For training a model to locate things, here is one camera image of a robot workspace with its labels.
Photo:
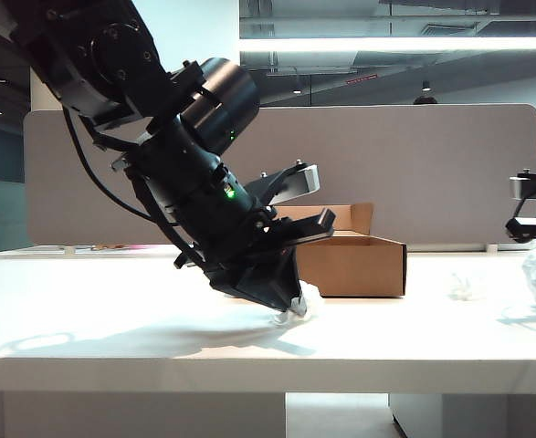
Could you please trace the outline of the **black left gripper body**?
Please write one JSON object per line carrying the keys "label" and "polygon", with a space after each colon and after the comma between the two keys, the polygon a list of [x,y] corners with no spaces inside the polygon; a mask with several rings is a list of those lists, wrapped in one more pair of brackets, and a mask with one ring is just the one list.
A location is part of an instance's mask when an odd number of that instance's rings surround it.
{"label": "black left gripper body", "polygon": [[204,272],[245,270],[264,256],[333,234],[335,213],[321,208],[312,216],[278,218],[265,205],[176,205],[173,219],[192,238],[182,256]]}

